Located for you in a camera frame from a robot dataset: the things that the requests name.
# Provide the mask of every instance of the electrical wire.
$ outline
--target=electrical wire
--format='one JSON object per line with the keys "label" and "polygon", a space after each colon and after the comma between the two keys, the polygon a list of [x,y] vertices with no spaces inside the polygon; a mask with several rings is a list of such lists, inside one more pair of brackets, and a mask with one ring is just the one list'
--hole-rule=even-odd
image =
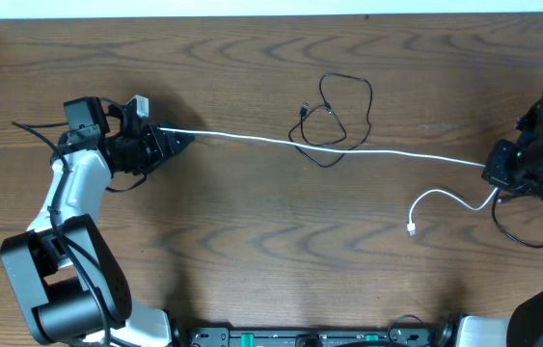
{"label": "electrical wire", "polygon": [[449,157],[444,157],[444,156],[439,156],[439,155],[412,153],[412,152],[407,152],[407,151],[402,151],[402,150],[393,150],[393,149],[355,149],[355,150],[333,149],[333,148],[314,147],[314,146],[310,146],[310,145],[292,143],[290,141],[285,141],[285,140],[269,139],[269,138],[264,138],[264,137],[260,137],[260,136],[238,135],[238,134],[231,134],[231,133],[225,133],[225,132],[219,132],[219,131],[184,130],[184,129],[176,129],[176,128],[170,128],[170,127],[159,127],[158,129],[160,129],[162,131],[182,133],[182,134],[194,134],[194,135],[205,135],[205,136],[221,136],[221,137],[228,137],[228,138],[232,138],[232,139],[263,141],[263,142],[267,142],[267,143],[287,145],[287,146],[295,146],[295,147],[307,148],[307,149],[311,149],[311,150],[318,150],[318,151],[328,152],[328,153],[339,153],[339,154],[342,154],[342,153],[343,154],[395,154],[395,155],[404,155],[404,156],[423,158],[423,159],[442,160],[442,161],[448,161],[448,162],[451,162],[451,163],[476,166],[476,167],[480,167],[480,168],[485,167],[485,165],[483,165],[481,163],[476,163],[476,162],[472,162],[472,161],[468,161],[468,160],[454,159],[454,158],[449,158]]}
{"label": "electrical wire", "polygon": [[20,125],[24,125],[28,128],[31,128],[31,129],[39,129],[39,128],[49,128],[49,127],[57,127],[57,126],[66,126],[66,125],[69,125],[68,122],[64,121],[64,122],[60,122],[60,123],[48,123],[48,124],[24,124],[24,123],[19,123],[17,122],[16,124],[20,124]]}
{"label": "electrical wire", "polygon": [[[367,87],[369,89],[369,104],[367,105],[367,111],[366,111],[366,123],[367,123],[366,135],[364,135],[364,138],[358,144],[356,144],[353,147],[348,149],[348,150],[351,150],[351,149],[354,149],[354,148],[359,147],[360,145],[362,145],[367,140],[367,136],[369,136],[369,132],[371,131],[371,122],[369,121],[369,111],[371,110],[371,104],[372,104],[372,101],[374,99],[374,91],[373,91],[369,81],[367,81],[365,78],[349,76],[349,75],[345,75],[345,74],[341,74],[341,73],[327,72],[327,73],[323,74],[320,77],[320,80],[318,81],[318,92],[320,93],[320,96],[322,97],[323,104],[315,106],[314,108],[312,108],[312,109],[310,109],[308,111],[309,105],[308,105],[308,103],[304,103],[303,106],[301,107],[301,112],[300,112],[300,115],[299,115],[299,122],[297,124],[295,124],[292,127],[292,129],[290,129],[290,131],[288,131],[288,139],[292,143],[294,143],[294,140],[292,140],[292,133],[294,132],[294,130],[297,127],[301,128],[300,129],[301,130],[301,138],[303,139],[303,141],[305,141],[306,144],[308,144],[310,146],[315,146],[315,147],[333,146],[333,145],[339,144],[340,142],[342,142],[342,141],[344,141],[346,139],[346,137],[347,137],[346,129],[344,128],[343,124],[339,120],[339,117],[336,114],[336,111],[334,111],[333,107],[331,107],[331,104],[327,101],[327,98],[325,97],[325,93],[322,91],[322,82],[324,81],[325,78],[327,78],[329,76],[336,76],[336,77],[347,78],[347,79],[352,79],[352,80],[355,80],[355,81],[364,82],[364,83],[367,84]],[[331,142],[321,143],[321,144],[313,144],[306,137],[305,131],[303,129],[303,124],[315,111],[317,111],[320,108],[324,108],[325,110],[327,110],[327,112],[329,112],[329,114],[331,116],[333,116],[333,118],[338,123],[339,128],[341,129],[343,135],[342,135],[341,138],[339,138],[337,140],[334,140],[334,141],[331,141]],[[309,154],[307,154],[303,149],[301,149],[299,147],[295,147],[295,148],[301,154],[305,155],[308,159],[310,159],[310,161],[312,161],[316,166],[318,166],[320,168],[331,168],[332,166],[336,165],[338,163],[338,161],[341,160],[341,158],[343,158],[343,156],[345,154],[345,153],[342,153],[340,156],[338,156],[335,160],[333,160],[329,164],[320,164],[318,161],[313,159]]]}
{"label": "electrical wire", "polygon": [[501,198],[499,199],[499,194],[500,194],[500,190],[498,190],[496,192],[496,195],[494,196],[494,202],[492,203],[492,219],[494,220],[494,224],[496,225],[496,227],[498,227],[498,229],[502,232],[502,234],[504,234],[504,236],[508,237],[509,239],[511,239],[512,241],[515,241],[517,242],[518,244],[522,245],[522,246],[526,246],[526,247],[530,247],[530,248],[534,248],[534,249],[542,249],[543,248],[543,243],[542,244],[532,244],[532,243],[529,243],[529,242],[526,242],[526,241],[523,241],[521,239],[519,239],[517,236],[513,235],[512,233],[508,232],[500,223],[499,223],[499,220],[496,218],[496,206],[497,206],[497,202],[499,203],[504,203],[504,202],[509,202],[511,200],[514,200],[514,199],[517,199],[517,198],[522,198],[524,196],[510,196],[510,197],[504,197],[504,198]]}
{"label": "electrical wire", "polygon": [[50,219],[50,225],[52,226],[57,242],[59,242],[59,245],[68,256],[72,265],[76,269],[76,272],[78,272],[82,281],[85,282],[85,284],[89,288],[89,291],[91,292],[91,295],[94,298],[95,304],[97,305],[97,309],[101,313],[102,326],[104,329],[104,341],[102,344],[104,346],[109,346],[111,343],[111,338],[110,338],[110,324],[109,324],[108,313],[107,313],[108,310],[107,310],[106,304],[100,299],[101,293],[97,292],[97,288],[95,287],[93,281],[89,277],[89,274],[87,274],[87,272],[85,271],[85,268],[82,266],[82,264],[80,263],[76,255],[73,253],[73,251],[69,247],[69,242],[66,240],[64,234],[62,233],[60,229],[60,225],[57,221],[57,216],[59,214],[59,211],[55,209],[55,206],[59,205],[61,201],[61,195],[63,194],[63,190],[65,188],[66,182],[68,181],[68,176],[70,173],[68,160],[66,160],[66,157],[63,155],[63,153],[52,142],[50,142],[50,140],[46,139],[39,132],[33,130],[33,128],[27,126],[26,124],[17,123],[15,121],[12,122],[12,125],[19,127],[20,129],[23,129],[25,131],[28,131],[31,134],[38,137],[59,156],[59,159],[62,162],[63,174],[61,175],[61,179],[59,179],[59,183],[57,184],[57,188],[55,189],[52,202],[50,203],[50,206],[48,206],[47,208],[49,219]]}
{"label": "electrical wire", "polygon": [[464,202],[463,200],[461,200],[460,198],[458,198],[457,196],[455,196],[454,194],[450,193],[450,192],[447,192],[447,191],[444,191],[442,189],[430,189],[428,190],[427,192],[421,194],[416,200],[415,202],[413,202],[413,205],[410,206],[410,210],[408,211],[408,225],[406,225],[406,228],[408,229],[408,232],[410,233],[411,236],[414,236],[415,233],[417,233],[417,226],[415,225],[415,223],[413,222],[413,211],[415,210],[415,207],[417,207],[417,204],[419,203],[419,201],[421,201],[421,199],[425,198],[426,196],[430,195],[430,194],[433,194],[433,193],[439,193],[439,194],[443,194],[443,195],[446,195],[458,202],[460,202],[462,205],[464,205],[466,208],[469,208],[473,211],[478,211],[478,210],[481,210],[483,209],[483,207],[485,207],[485,205],[487,205],[487,203],[496,195],[496,193],[499,191],[498,188],[494,188],[494,190],[492,191],[492,193],[490,193],[490,196],[487,197],[487,199],[481,204],[481,206],[479,207],[472,207],[470,206],[469,204],[467,204],[466,202]]}

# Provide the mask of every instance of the wooden table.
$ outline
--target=wooden table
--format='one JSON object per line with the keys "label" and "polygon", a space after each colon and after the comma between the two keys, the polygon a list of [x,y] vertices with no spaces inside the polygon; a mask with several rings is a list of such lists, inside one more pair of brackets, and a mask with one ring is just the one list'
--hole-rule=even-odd
{"label": "wooden table", "polygon": [[[373,86],[364,147],[484,161],[543,88],[543,14],[0,21],[0,244],[35,218],[52,176],[50,149],[10,120],[63,121],[64,101],[139,93],[154,120],[285,139],[328,71]],[[357,142],[366,90],[326,87]],[[306,130],[338,135],[323,114]],[[475,167],[371,155],[319,169],[291,147],[200,138],[140,188],[106,194],[98,226],[135,297],[188,323],[506,316],[543,289],[543,250],[505,239],[489,210],[428,197],[409,238],[410,204],[433,187],[475,204],[490,192]],[[501,215],[543,239],[540,201]],[[0,261],[0,344],[33,343]]]}

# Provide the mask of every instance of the coiled black cable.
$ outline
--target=coiled black cable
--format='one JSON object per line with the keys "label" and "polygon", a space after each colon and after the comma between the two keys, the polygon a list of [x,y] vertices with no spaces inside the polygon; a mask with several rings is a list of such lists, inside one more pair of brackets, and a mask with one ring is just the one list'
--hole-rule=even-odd
{"label": "coiled black cable", "polygon": [[[369,136],[369,132],[371,131],[371,122],[369,121],[369,112],[371,110],[371,104],[372,104],[372,101],[374,99],[374,91],[371,87],[371,84],[369,83],[369,81],[367,81],[365,78],[361,78],[361,77],[354,77],[354,76],[349,76],[349,75],[345,75],[345,74],[341,74],[341,73],[335,73],[335,72],[328,72],[328,73],[325,73],[322,75],[322,77],[320,77],[320,80],[318,81],[318,91],[320,92],[320,96],[322,97],[322,102],[323,104],[321,105],[318,105],[318,106],[315,106],[314,108],[312,109],[309,109],[309,106],[307,103],[304,103],[303,106],[301,107],[301,112],[300,112],[300,115],[299,115],[299,122],[296,123],[292,129],[290,129],[290,131],[288,132],[288,139],[291,141],[291,142],[294,142],[294,140],[292,139],[292,133],[299,127],[300,128],[300,131],[301,131],[301,137],[303,139],[303,141],[305,141],[308,145],[310,146],[320,146],[320,147],[326,147],[326,146],[333,146],[333,145],[337,145],[339,143],[341,143],[342,141],[346,140],[347,138],[347,134],[346,134],[346,129],[344,128],[344,126],[342,125],[341,121],[339,120],[339,117],[338,115],[336,114],[336,112],[334,111],[334,109],[331,107],[331,104],[327,101],[327,98],[325,97],[325,93],[322,91],[322,82],[324,81],[325,78],[329,77],[329,76],[337,76],[337,77],[342,77],[342,78],[348,78],[348,79],[352,79],[352,80],[355,80],[355,81],[360,81],[360,82],[364,82],[367,84],[367,87],[369,89],[369,104],[367,105],[367,112],[366,112],[366,123],[367,123],[367,132],[366,132],[366,135],[364,136],[364,138],[356,145],[354,145],[353,147],[350,147],[348,148],[347,150],[352,150],[352,149],[355,149],[356,147],[359,147],[360,145],[362,145],[366,140],[367,140],[367,136]],[[336,120],[336,122],[338,123],[339,125],[339,128],[341,129],[342,131],[342,136],[341,138],[337,139],[337,140],[334,140],[334,141],[331,141],[331,142],[327,142],[327,143],[321,143],[321,144],[313,144],[312,142],[310,142],[308,140],[308,138],[306,137],[306,134],[305,134],[305,131],[303,130],[303,123],[318,109],[320,108],[324,108],[325,110],[327,110],[327,112],[329,112],[331,114],[331,116],[333,116],[333,118]],[[321,164],[319,163],[317,160],[313,159],[309,154],[307,154],[303,149],[299,148],[299,147],[295,147],[301,154],[305,155],[306,158],[310,159],[310,161],[312,161],[316,166],[320,167],[320,168],[331,168],[332,166],[336,165],[338,163],[339,160],[341,160],[341,158],[343,158],[344,154],[340,154],[336,159],[334,159],[333,161],[331,161],[330,163],[328,164]]]}
{"label": "coiled black cable", "polygon": [[526,246],[526,247],[530,247],[530,248],[534,248],[534,249],[542,249],[543,248],[543,243],[542,244],[532,244],[532,243],[529,243],[529,242],[526,242],[526,241],[523,241],[521,240],[520,238],[518,238],[517,236],[513,235],[512,233],[508,232],[502,225],[501,223],[499,223],[499,220],[498,218],[496,218],[496,206],[497,206],[497,202],[498,203],[503,203],[503,202],[508,202],[510,200],[514,200],[514,199],[517,199],[517,198],[522,198],[524,196],[508,196],[508,197],[503,197],[503,198],[500,198],[499,199],[499,194],[501,193],[501,190],[499,189],[496,194],[494,195],[494,201],[492,202],[492,219],[494,220],[494,224],[496,225],[496,227],[498,227],[498,229],[502,232],[502,234],[504,234],[504,236],[508,237],[509,239],[513,240],[514,242],[516,243],[519,243],[520,245],[523,245],[523,246]]}

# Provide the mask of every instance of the green connector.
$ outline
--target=green connector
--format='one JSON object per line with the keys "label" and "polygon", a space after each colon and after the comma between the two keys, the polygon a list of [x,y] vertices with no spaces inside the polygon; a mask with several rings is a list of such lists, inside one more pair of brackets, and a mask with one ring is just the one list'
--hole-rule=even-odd
{"label": "green connector", "polygon": [[254,347],[254,334],[242,334],[241,347]]}

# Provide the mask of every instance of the white wall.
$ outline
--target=white wall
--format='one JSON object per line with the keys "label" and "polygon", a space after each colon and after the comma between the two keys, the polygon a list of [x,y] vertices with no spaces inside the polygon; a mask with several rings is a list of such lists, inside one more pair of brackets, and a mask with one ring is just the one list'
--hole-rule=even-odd
{"label": "white wall", "polygon": [[543,0],[0,0],[0,19],[517,12]]}

